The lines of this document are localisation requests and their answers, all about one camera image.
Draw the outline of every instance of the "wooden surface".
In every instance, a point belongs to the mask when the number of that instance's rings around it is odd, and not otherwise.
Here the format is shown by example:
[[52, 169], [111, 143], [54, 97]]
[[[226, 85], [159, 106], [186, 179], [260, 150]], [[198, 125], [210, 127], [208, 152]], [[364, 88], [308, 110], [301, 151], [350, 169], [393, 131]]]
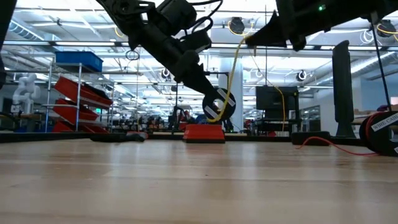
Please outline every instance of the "wooden surface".
[[0, 223], [396, 224], [397, 181], [397, 158], [289, 143], [0, 144]]

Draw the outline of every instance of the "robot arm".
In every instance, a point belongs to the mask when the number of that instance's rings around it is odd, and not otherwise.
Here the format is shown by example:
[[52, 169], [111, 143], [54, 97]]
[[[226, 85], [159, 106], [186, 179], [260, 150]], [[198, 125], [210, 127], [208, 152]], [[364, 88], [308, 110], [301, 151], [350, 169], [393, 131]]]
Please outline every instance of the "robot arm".
[[158, 7], [153, 2], [138, 0], [96, 0], [105, 9], [120, 30], [129, 37], [134, 50], [139, 45], [146, 49], [174, 76], [176, 82], [205, 95], [216, 94], [205, 77], [198, 53], [211, 47], [207, 29], [172, 37], [181, 30], [196, 25], [195, 8], [186, 0], [165, 0]]
[[333, 26], [362, 17], [377, 23], [398, 9], [396, 0], [276, 0], [278, 14], [261, 30], [246, 39], [248, 45], [286, 47], [302, 50], [305, 37]]
[[40, 87], [35, 85], [36, 74], [27, 77], [20, 77], [18, 88], [12, 96], [11, 112], [19, 113], [22, 111], [21, 102], [25, 103], [24, 112], [29, 114], [34, 103], [33, 99], [40, 97]]

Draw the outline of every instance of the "white column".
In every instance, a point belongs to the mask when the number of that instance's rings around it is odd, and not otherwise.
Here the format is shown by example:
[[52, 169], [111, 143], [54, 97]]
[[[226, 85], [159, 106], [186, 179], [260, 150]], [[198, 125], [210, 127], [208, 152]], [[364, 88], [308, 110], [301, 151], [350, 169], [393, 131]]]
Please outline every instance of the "white column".
[[[231, 78], [233, 62], [234, 58], [221, 58], [220, 60], [220, 72], [229, 72], [229, 79]], [[218, 75], [218, 86], [227, 89], [226, 75]], [[231, 122], [234, 124], [234, 131], [243, 130], [243, 66], [241, 58], [238, 58], [236, 62], [231, 92], [236, 101], [236, 109], [231, 117]]]

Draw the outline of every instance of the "sticker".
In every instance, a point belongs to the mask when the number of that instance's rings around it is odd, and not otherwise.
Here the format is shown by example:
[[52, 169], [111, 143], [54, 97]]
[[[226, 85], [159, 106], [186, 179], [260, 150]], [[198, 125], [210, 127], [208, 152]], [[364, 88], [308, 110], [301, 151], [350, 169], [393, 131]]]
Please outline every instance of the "sticker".
[[206, 106], [206, 107], [205, 107], [205, 111], [206, 111], [207, 113], [209, 113], [210, 116], [212, 116], [213, 118], [216, 118], [216, 117], [217, 117], [217, 113], [214, 112], [209, 106]]
[[[224, 98], [224, 100], [226, 99], [226, 93], [224, 92], [224, 90], [218, 89], [217, 92]], [[231, 99], [231, 97], [228, 99], [228, 103], [231, 106], [235, 106], [235, 102]]]
[[391, 125], [392, 123], [395, 123], [396, 121], [398, 121], [398, 113], [378, 122], [377, 124], [372, 125], [372, 129], [373, 131], [378, 131], [387, 127], [388, 125]]

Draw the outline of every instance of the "white robot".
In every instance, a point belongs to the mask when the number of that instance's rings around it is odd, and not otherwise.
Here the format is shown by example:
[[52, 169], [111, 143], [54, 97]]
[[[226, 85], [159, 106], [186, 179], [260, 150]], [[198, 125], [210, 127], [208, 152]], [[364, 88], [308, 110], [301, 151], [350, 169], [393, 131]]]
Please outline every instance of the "white robot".
[[40, 87], [35, 85], [35, 80], [36, 74], [24, 75], [19, 78], [18, 88], [12, 96], [11, 113], [32, 113], [33, 100], [40, 97]]

